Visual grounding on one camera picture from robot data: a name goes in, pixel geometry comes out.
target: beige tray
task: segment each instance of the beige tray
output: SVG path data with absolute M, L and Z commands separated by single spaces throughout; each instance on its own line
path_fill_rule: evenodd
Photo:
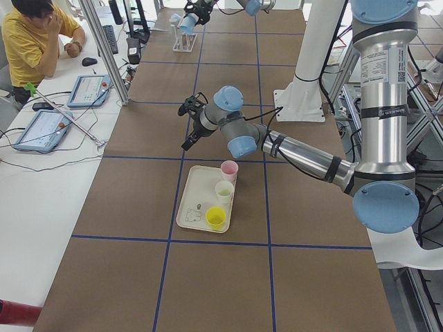
M 191 167 L 175 219 L 177 225 L 214 233 L 225 233 L 228 230 L 234 196 L 229 203 L 220 203 L 217 199 L 215 185 L 223 180 L 221 172 L 216 167 Z M 226 222 L 221 230 L 213 230 L 206 223 L 206 211 L 212 206 L 219 206 L 226 212 Z

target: black phone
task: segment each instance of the black phone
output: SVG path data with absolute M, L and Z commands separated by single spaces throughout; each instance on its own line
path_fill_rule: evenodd
M 40 109 L 54 109 L 54 108 L 47 102 L 35 102 L 33 105 L 33 110 L 39 111 Z

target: keyboard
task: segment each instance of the keyboard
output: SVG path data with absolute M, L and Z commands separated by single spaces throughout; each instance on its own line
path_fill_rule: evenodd
M 116 35 L 114 34 L 113 26 L 102 26 L 103 31 L 105 32 L 106 39 L 108 41 L 109 46 L 111 47 L 112 54 L 118 53 Z

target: brown table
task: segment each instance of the brown table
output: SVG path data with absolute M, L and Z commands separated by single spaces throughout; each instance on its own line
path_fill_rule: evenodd
M 219 132 L 184 154 L 179 105 L 233 85 L 246 116 L 272 109 L 304 30 L 298 10 L 215 10 L 192 53 L 152 33 L 34 331 L 395 331 L 367 232 L 333 185 L 257 151 L 238 161 L 228 232 L 175 223 L 189 169 L 232 158 Z M 271 126 L 343 156 L 326 118 Z

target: tablet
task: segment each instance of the tablet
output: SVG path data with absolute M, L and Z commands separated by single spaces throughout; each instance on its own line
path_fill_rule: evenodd
M 77 77 L 68 107 L 91 107 L 100 106 L 106 100 L 111 86 L 111 78 L 108 75 L 82 75 Z
M 12 147 L 19 151 L 51 152 L 62 140 L 71 121 L 57 111 L 42 109 L 29 122 Z

